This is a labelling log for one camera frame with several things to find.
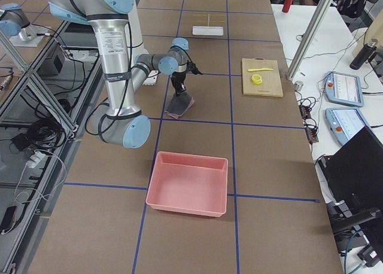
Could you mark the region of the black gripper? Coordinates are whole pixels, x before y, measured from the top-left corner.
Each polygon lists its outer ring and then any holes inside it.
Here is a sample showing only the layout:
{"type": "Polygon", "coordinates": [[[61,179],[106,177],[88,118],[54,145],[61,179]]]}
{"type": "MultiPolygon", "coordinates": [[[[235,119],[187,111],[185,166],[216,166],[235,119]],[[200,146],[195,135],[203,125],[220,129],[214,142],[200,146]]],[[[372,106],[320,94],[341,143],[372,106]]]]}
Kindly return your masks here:
{"type": "Polygon", "coordinates": [[[184,85],[186,79],[186,72],[174,72],[171,75],[172,86],[175,89],[175,95],[182,95],[187,89],[184,85]]]}

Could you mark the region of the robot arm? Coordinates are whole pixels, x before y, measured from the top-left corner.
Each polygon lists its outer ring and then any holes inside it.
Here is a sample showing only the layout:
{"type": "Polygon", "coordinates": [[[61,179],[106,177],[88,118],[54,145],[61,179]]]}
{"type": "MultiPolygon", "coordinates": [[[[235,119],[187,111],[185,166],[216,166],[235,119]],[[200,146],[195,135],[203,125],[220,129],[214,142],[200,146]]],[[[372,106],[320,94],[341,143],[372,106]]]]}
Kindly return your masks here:
{"type": "Polygon", "coordinates": [[[22,41],[31,41],[37,37],[30,20],[17,3],[1,6],[1,31],[7,36],[18,36],[22,41]]]}
{"type": "Polygon", "coordinates": [[[88,133],[108,144],[139,148],[151,123],[135,102],[135,92],[151,72],[185,76],[189,43],[175,38],[165,54],[149,54],[140,45],[135,0],[49,0],[55,17],[90,25],[95,33],[108,99],[90,114],[88,133]]]}

